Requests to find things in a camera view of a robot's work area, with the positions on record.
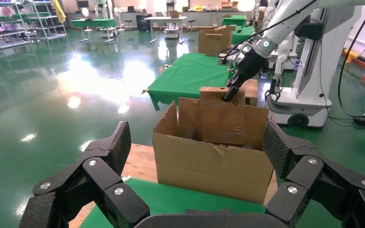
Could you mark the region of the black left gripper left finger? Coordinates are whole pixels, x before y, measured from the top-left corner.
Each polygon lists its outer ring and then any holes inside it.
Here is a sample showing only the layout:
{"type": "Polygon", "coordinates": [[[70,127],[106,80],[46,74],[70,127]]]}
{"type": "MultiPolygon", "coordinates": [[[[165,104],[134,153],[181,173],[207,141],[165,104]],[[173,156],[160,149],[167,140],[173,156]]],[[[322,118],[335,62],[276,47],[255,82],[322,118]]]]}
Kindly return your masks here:
{"type": "Polygon", "coordinates": [[[131,145],[129,123],[121,121],[112,135],[91,142],[75,163],[35,185],[19,226],[67,228],[94,202],[113,227],[135,227],[150,209],[121,177],[131,145]]]}

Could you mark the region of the black idle robot gripper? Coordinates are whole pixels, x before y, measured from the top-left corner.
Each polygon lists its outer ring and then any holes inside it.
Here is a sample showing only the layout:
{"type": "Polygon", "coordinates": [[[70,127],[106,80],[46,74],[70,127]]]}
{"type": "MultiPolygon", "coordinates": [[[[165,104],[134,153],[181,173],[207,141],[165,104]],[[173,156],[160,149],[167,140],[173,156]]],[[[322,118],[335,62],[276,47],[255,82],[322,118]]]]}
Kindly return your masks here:
{"type": "Polygon", "coordinates": [[[280,86],[280,79],[272,79],[271,84],[270,84],[270,88],[269,90],[267,90],[265,92],[265,100],[267,100],[268,97],[270,97],[271,95],[275,95],[275,101],[278,101],[279,98],[281,97],[281,88],[280,86]]]}

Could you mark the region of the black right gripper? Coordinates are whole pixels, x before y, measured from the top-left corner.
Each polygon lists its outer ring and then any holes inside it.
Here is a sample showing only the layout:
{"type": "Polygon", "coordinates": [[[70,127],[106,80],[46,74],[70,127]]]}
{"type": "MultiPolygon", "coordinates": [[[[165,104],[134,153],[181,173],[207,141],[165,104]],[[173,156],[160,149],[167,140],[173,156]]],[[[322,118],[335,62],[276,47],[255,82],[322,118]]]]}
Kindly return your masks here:
{"type": "Polygon", "coordinates": [[[251,47],[238,63],[235,75],[227,84],[228,91],[221,99],[225,102],[230,102],[238,93],[242,84],[255,77],[266,63],[267,59],[259,55],[255,48],[251,47]]]}

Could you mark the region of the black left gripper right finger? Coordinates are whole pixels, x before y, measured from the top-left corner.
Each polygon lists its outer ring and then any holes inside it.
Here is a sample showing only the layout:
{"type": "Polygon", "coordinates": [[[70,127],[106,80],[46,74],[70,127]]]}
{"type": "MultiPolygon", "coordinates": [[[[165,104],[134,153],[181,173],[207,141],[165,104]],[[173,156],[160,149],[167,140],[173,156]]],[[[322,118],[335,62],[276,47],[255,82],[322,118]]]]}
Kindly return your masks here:
{"type": "Polygon", "coordinates": [[[293,228],[309,202],[320,203],[344,228],[365,228],[365,176],[337,164],[309,140],[290,136],[272,120],[262,149],[283,180],[266,213],[293,228]]]}

